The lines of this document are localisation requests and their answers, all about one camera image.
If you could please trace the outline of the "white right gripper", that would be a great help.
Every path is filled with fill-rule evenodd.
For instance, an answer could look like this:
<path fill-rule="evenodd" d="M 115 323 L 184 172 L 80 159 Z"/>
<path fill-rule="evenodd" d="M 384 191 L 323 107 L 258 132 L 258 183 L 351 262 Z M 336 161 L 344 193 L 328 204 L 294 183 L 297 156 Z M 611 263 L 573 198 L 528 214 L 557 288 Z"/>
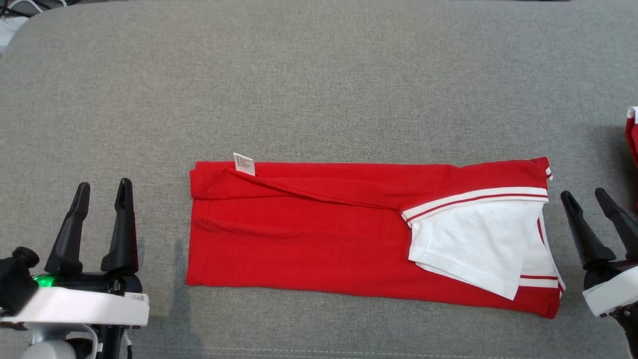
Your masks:
<path fill-rule="evenodd" d="M 604 216 L 614 225 L 624 247 L 638 247 L 638 223 L 616 204 L 604 188 L 595 189 L 595 197 Z M 594 316 L 604 317 L 638 304 L 638 262 L 618 261 L 603 245 L 584 218 L 576 198 L 568 191 L 560 194 L 577 254 L 586 271 L 583 296 Z"/>

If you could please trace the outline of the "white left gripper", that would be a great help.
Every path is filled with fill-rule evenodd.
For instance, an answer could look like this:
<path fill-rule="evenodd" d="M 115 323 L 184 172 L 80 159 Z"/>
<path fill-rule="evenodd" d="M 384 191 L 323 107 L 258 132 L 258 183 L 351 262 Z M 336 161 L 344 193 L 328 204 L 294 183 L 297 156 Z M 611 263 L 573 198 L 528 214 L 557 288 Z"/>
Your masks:
<path fill-rule="evenodd" d="M 112 240 L 101 263 L 102 271 L 130 276 L 82 273 L 79 253 L 90 191 L 88 182 L 81 182 L 77 187 L 45 264 L 46 273 L 51 274 L 35 276 L 38 290 L 18 313 L 0 315 L 0 323 L 148 325 L 150 298 L 142 292 L 141 281 L 135 275 L 139 270 L 139 257 L 133 184 L 128 178 L 119 182 Z"/>

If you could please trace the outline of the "red shorts with white stripe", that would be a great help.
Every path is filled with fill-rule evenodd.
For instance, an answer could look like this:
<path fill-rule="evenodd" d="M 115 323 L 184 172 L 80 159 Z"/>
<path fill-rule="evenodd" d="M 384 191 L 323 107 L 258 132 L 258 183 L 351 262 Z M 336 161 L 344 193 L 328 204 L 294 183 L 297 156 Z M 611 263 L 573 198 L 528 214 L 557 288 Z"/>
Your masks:
<path fill-rule="evenodd" d="M 625 139 L 628 143 L 633 162 L 636 168 L 638 168 L 638 106 L 628 108 Z"/>

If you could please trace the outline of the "red and white t-shirt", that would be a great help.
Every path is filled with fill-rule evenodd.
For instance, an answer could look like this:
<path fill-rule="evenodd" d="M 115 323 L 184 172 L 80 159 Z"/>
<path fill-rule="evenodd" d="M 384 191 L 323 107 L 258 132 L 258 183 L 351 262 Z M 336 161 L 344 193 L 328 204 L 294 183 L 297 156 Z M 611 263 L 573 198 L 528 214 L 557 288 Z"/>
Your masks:
<path fill-rule="evenodd" d="M 544 226 L 547 158 L 449 164 L 197 162 L 192 286 L 530 312 L 565 283 Z"/>

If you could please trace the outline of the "small white power strip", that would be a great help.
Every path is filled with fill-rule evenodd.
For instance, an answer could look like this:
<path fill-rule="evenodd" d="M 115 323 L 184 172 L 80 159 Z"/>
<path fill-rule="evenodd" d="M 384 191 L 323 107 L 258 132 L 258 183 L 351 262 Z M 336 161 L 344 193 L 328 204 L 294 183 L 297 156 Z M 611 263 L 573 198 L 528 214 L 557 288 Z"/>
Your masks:
<path fill-rule="evenodd" d="M 17 30 L 29 20 L 28 17 L 2 17 L 0 18 L 0 54 L 2 54 Z"/>

